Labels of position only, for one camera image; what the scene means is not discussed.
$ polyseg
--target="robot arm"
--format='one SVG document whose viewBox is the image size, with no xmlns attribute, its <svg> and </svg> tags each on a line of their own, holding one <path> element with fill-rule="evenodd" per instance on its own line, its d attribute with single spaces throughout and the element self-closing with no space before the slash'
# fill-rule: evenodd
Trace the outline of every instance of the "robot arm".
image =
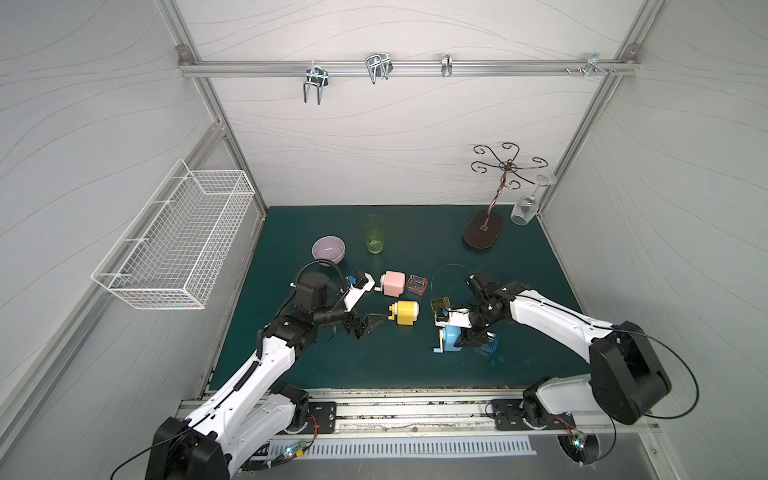
<svg viewBox="0 0 768 480">
<path fill-rule="evenodd" d="M 292 284 L 290 311 L 279 313 L 266 328 L 250 358 L 184 421 L 170 417 L 155 432 L 145 478 L 228 480 L 275 434 L 301 429 L 309 406 L 303 390 L 284 385 L 260 408 L 254 407 L 314 342 L 319 326 L 344 324 L 356 334 L 366 328 L 354 306 L 373 288 L 373 278 L 355 272 L 349 281 L 349 289 L 341 293 L 343 308 L 338 300 L 326 305 L 329 278 L 321 273 L 308 273 Z"/>
<path fill-rule="evenodd" d="M 612 419 L 632 425 L 671 391 L 653 347 L 634 323 L 615 326 L 593 319 L 521 283 L 502 286 L 485 269 L 473 273 L 467 285 L 480 306 L 471 328 L 466 333 L 462 329 L 462 337 L 478 336 L 506 318 L 550 336 L 590 364 L 587 375 L 545 378 L 525 391 L 523 410 L 531 425 L 543 425 L 548 417 L 564 412 L 600 409 Z"/>
</svg>

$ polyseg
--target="wire basket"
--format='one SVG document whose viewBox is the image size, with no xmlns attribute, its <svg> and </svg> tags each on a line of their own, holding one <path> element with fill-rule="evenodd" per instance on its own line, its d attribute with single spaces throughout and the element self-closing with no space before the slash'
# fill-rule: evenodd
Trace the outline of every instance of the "wire basket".
<svg viewBox="0 0 768 480">
<path fill-rule="evenodd" d="M 242 170 L 179 163 L 91 275 L 137 309 L 205 308 L 255 193 Z"/>
</svg>

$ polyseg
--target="metal mounting plate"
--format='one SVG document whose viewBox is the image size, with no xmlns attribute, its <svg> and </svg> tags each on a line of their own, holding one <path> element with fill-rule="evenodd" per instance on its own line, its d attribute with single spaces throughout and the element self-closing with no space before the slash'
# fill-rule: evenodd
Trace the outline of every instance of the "metal mounting plate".
<svg viewBox="0 0 768 480">
<path fill-rule="evenodd" d="M 333 433 L 336 430 L 336 402 L 310 402 L 310 413 L 317 419 L 317 433 Z M 313 435 L 315 425 L 307 420 L 306 426 L 294 435 Z"/>
<path fill-rule="evenodd" d="M 518 406 L 520 405 L 520 399 L 496 399 L 491 401 L 491 412 L 494 422 L 494 427 L 501 432 L 517 432 L 527 431 L 530 432 L 531 428 L 522 421 L 522 416 L 519 414 Z M 558 415 L 560 418 L 576 426 L 576 421 L 573 416 L 564 413 Z M 560 423 L 553 417 L 552 422 L 548 423 L 541 430 L 561 430 L 565 425 Z"/>
</svg>

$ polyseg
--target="aluminum rail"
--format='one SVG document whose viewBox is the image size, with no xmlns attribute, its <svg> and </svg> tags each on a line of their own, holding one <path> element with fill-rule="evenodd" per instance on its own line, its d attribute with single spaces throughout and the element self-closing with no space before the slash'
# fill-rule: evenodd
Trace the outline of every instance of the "aluminum rail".
<svg viewBox="0 0 768 480">
<path fill-rule="evenodd" d="M 452 62 L 454 77 L 537 77 L 551 75 L 581 76 L 587 60 L 488 60 Z M 196 61 L 179 65 L 184 77 L 306 77 L 306 70 L 320 67 L 330 77 L 368 77 L 364 61 Z M 613 75 L 634 75 L 640 68 L 638 63 L 620 60 L 600 60 L 598 67 Z M 440 61 L 405 60 L 392 61 L 393 77 L 441 77 Z"/>
<path fill-rule="evenodd" d="M 461 435 L 553 435 L 564 430 L 495 429 L 486 406 L 493 399 L 521 399 L 522 389 L 307 389 L 313 401 L 336 402 L 334 438 L 461 436 Z M 183 419 L 203 404 L 187 400 L 176 417 Z M 580 430 L 612 433 L 611 420 L 603 412 L 572 412 Z M 653 419 L 634 425 L 616 423 L 619 433 L 658 433 Z"/>
</svg>

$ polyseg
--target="metal vent grille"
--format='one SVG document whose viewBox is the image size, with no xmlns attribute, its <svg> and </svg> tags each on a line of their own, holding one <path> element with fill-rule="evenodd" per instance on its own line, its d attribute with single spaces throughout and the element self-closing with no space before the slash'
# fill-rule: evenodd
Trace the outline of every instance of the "metal vent grille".
<svg viewBox="0 0 768 480">
<path fill-rule="evenodd" d="M 273 440 L 268 459 L 296 441 Z M 441 458 L 536 455 L 527 435 L 420 437 L 398 439 L 317 439 L 302 458 Z"/>
</svg>

